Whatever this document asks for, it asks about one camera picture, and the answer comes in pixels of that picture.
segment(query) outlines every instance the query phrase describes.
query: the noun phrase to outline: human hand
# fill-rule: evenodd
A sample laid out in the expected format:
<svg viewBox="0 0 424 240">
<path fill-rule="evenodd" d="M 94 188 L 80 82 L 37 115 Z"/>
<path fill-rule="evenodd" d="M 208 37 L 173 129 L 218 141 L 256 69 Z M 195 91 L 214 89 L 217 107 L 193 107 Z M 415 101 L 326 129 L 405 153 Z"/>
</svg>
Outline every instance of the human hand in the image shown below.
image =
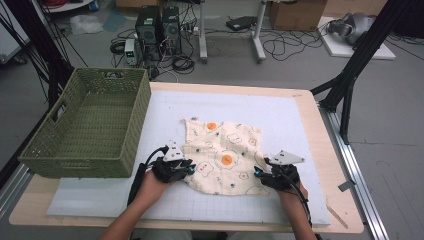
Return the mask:
<svg viewBox="0 0 424 240">
<path fill-rule="evenodd" d="M 171 185 L 172 183 L 164 183 L 158 180 L 152 171 L 147 171 L 134 202 L 144 202 L 149 206 L 153 205 Z"/>
</svg>

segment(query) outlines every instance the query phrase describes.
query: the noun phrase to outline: white cloth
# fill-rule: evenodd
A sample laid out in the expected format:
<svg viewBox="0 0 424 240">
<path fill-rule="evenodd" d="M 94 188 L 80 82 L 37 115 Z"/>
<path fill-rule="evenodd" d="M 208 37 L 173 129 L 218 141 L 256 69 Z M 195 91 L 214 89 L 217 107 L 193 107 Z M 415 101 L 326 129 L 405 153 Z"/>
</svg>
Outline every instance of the white cloth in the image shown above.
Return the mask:
<svg viewBox="0 0 424 240">
<path fill-rule="evenodd" d="M 254 166 L 266 168 L 261 130 L 245 124 L 186 121 L 183 153 L 196 164 L 184 180 L 198 191 L 221 195 L 268 194 Z"/>
</svg>

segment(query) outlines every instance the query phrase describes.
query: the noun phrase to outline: green wicker basket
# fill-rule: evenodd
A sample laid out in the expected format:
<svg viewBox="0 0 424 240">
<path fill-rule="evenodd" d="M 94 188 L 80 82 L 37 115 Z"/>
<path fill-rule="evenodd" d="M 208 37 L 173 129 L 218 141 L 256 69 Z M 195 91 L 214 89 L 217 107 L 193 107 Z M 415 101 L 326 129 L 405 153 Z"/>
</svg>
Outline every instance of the green wicker basket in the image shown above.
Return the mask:
<svg viewBox="0 0 424 240">
<path fill-rule="evenodd" d="M 130 177 L 150 95 L 145 70 L 77 68 L 19 160 L 49 178 Z"/>
</svg>

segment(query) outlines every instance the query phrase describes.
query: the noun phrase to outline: cardboard box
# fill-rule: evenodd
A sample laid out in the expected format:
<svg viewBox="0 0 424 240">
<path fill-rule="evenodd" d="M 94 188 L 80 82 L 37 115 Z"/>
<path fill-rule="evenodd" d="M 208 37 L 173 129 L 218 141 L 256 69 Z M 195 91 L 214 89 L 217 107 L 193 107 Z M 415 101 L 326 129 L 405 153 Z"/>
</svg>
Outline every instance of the cardboard box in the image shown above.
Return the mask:
<svg viewBox="0 0 424 240">
<path fill-rule="evenodd" d="M 275 30 L 315 31 L 326 4 L 327 0 L 273 3 L 269 19 Z"/>
<path fill-rule="evenodd" d="M 116 7 L 123 9 L 140 9 L 143 5 L 162 6 L 162 0 L 115 0 Z"/>
<path fill-rule="evenodd" d="M 348 12 L 377 16 L 386 2 L 387 0 L 328 0 L 323 16 L 343 17 Z"/>
</svg>

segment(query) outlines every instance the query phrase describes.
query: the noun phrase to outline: wooden table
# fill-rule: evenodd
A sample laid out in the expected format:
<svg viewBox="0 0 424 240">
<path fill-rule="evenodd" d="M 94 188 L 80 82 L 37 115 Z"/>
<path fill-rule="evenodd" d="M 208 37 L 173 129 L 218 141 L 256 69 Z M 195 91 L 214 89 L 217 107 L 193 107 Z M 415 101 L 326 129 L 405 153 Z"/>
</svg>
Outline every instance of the wooden table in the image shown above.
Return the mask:
<svg viewBox="0 0 424 240">
<path fill-rule="evenodd" d="M 361 233 L 364 230 L 351 191 L 341 192 L 338 189 L 338 186 L 344 183 L 346 179 L 315 99 L 309 91 L 177 83 L 151 83 L 150 85 L 153 91 L 205 92 L 293 98 L 297 103 L 302 118 L 331 218 L 331 225 L 314 227 L 314 231 L 317 233 Z M 59 181 L 59 179 L 47 179 L 35 175 L 10 215 L 10 223 L 36 226 L 106 227 L 113 221 L 111 218 L 47 216 L 47 209 L 53 199 Z M 140 220 L 136 227 L 208 231 L 291 232 L 291 228 L 287 226 L 241 222 Z"/>
</svg>

